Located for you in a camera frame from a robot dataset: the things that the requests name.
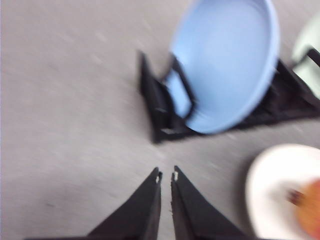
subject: black metal frame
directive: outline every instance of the black metal frame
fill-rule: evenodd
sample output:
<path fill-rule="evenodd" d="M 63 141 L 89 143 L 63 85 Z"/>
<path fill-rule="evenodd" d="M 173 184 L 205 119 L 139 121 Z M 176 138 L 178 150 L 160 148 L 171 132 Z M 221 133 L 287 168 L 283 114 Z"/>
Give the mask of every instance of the black metal frame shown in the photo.
<path fill-rule="evenodd" d="M 132 196 L 87 236 L 36 240 L 156 240 L 161 212 L 162 173 L 156 167 Z M 171 178 L 176 240 L 256 240 L 215 209 L 179 167 Z"/>
<path fill-rule="evenodd" d="M 177 140 L 192 135 L 203 135 L 188 128 L 185 124 L 195 109 L 196 97 L 175 56 L 172 56 L 171 68 L 164 77 L 156 78 L 150 70 L 147 57 L 140 53 L 140 93 L 149 113 L 153 133 L 152 141 Z M 300 64 L 307 57 L 320 66 L 320 53 L 310 49 Z M 175 113 L 173 100 L 166 86 L 166 79 L 171 71 L 179 74 L 191 102 L 185 118 Z M 261 103 L 242 122 L 232 129 L 246 129 L 257 125 L 271 125 L 282 121 L 320 116 L 320 100 L 310 88 L 291 69 L 279 60 L 272 83 Z"/>

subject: gray floor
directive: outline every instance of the gray floor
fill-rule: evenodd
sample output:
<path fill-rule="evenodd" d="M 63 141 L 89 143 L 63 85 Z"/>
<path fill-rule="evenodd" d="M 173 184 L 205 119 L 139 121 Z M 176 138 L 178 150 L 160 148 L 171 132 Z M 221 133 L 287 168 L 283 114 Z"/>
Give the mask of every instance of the gray floor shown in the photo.
<path fill-rule="evenodd" d="M 320 148 L 320 121 L 152 145 L 137 91 L 137 50 L 166 67 L 190 0 L 1 1 L 1 236 L 81 236 L 155 166 L 164 172 L 159 239 L 174 239 L 170 174 L 179 165 L 204 196 L 250 232 L 245 172 L 281 143 Z M 319 0 L 277 0 L 288 61 Z"/>

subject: orange object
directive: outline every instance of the orange object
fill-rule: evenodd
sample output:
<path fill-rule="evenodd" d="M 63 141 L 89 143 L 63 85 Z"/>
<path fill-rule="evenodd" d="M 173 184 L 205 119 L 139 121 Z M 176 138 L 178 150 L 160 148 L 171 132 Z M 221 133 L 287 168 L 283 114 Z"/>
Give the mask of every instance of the orange object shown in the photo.
<path fill-rule="evenodd" d="M 301 227 L 320 240 L 320 179 L 308 184 L 302 192 L 291 192 L 290 201 L 297 206 L 296 216 Z"/>

